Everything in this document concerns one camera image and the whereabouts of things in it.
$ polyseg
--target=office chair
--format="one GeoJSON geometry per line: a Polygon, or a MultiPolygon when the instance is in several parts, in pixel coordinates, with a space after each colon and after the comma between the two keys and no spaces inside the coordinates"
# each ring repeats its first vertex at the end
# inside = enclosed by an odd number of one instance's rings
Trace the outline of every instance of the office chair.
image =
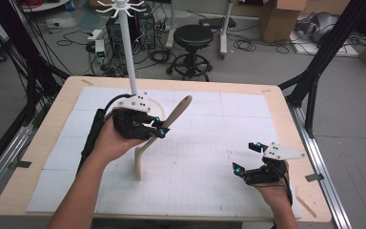
{"type": "Polygon", "coordinates": [[[213,33],[200,25],[187,25],[178,28],[174,32],[173,40],[189,53],[177,56],[171,66],[166,69],[166,73],[172,74],[175,70],[183,75],[182,80],[204,75],[206,81],[210,82],[207,72],[211,71],[213,66],[204,56],[196,53],[198,50],[210,46],[214,40],[213,33]]]}

